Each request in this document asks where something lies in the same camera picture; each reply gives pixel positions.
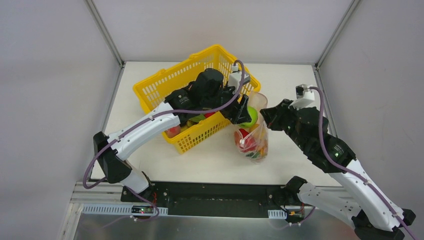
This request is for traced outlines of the green apple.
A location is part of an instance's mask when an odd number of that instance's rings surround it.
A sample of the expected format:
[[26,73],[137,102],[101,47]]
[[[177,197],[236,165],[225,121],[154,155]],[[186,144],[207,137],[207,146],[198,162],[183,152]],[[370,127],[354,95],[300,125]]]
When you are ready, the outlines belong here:
[[238,125],[240,128],[249,129],[249,128],[253,127],[259,119],[258,112],[254,107],[248,106],[247,107],[247,113],[250,117],[250,120],[243,122],[243,123],[240,123]]

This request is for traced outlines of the clear zip top bag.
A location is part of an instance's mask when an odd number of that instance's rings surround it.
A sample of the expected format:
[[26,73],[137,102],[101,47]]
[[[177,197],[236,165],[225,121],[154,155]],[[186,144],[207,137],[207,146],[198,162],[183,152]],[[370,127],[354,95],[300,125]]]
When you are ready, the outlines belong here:
[[[265,95],[263,95],[260,92],[256,92],[256,91],[252,91],[249,95],[249,100],[248,100],[248,106],[249,107],[253,107],[257,110],[258,113],[258,120],[256,122],[256,124],[254,126],[252,126],[251,128],[244,128],[246,131],[249,132],[250,135],[252,135],[254,137],[254,139],[256,140],[257,146],[267,142],[269,144],[269,135],[268,135],[268,128],[267,125],[260,113],[261,109],[266,108],[268,105],[268,99]],[[241,127],[239,127],[238,125],[234,127],[234,132],[238,129],[242,129]],[[262,162],[265,158],[263,158],[260,161],[253,161],[255,163],[260,163]]]

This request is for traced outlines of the red bell pepper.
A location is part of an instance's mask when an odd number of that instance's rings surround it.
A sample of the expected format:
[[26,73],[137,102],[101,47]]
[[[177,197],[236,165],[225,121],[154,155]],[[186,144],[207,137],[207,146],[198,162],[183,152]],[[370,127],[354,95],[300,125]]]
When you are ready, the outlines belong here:
[[234,142],[238,150],[242,153],[252,152],[257,147],[255,138],[243,128],[239,128],[234,132]]

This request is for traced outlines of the toy pineapple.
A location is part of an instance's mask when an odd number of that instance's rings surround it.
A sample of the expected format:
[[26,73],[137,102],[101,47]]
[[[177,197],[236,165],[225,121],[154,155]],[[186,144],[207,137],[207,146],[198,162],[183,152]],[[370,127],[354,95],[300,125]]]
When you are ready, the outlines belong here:
[[267,142],[253,146],[249,151],[244,153],[244,156],[252,161],[261,161],[268,155],[269,145]]

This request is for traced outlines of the yellow plastic basket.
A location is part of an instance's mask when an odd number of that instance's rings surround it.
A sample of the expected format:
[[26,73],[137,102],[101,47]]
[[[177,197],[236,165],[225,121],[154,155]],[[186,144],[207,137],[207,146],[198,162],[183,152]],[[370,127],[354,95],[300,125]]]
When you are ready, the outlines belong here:
[[[233,89],[227,83],[235,60],[234,55],[215,44],[136,83],[133,91],[145,113],[150,113],[162,102],[183,110],[215,109],[233,96]],[[163,134],[180,154],[230,124],[220,112],[198,124],[189,121],[197,115],[200,113],[180,113],[180,134],[173,138]]]

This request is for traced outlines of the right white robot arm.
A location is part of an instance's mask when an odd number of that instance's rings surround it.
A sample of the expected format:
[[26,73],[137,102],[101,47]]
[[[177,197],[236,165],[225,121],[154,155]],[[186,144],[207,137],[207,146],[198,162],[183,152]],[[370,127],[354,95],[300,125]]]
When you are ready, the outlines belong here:
[[353,150],[328,133],[323,105],[309,107],[300,100],[284,99],[260,113],[268,129],[287,134],[314,166],[351,196],[344,201],[294,176],[283,188],[288,204],[301,202],[319,208],[353,228],[361,240],[402,240],[411,233],[415,213],[393,203],[372,181]]

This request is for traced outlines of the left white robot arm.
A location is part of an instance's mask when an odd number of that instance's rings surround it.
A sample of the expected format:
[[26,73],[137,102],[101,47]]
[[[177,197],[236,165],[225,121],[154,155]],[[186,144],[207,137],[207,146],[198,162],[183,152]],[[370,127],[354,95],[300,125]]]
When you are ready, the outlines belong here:
[[93,136],[95,161],[110,184],[120,183],[133,190],[140,202],[152,198],[153,189],[145,173],[130,165],[128,157],[139,147],[173,127],[179,127],[199,115],[220,112],[232,124],[250,122],[248,96],[242,86],[250,82],[244,70],[231,67],[227,82],[217,69],[207,68],[187,86],[174,90],[147,115],[126,128],[106,135],[102,131]]

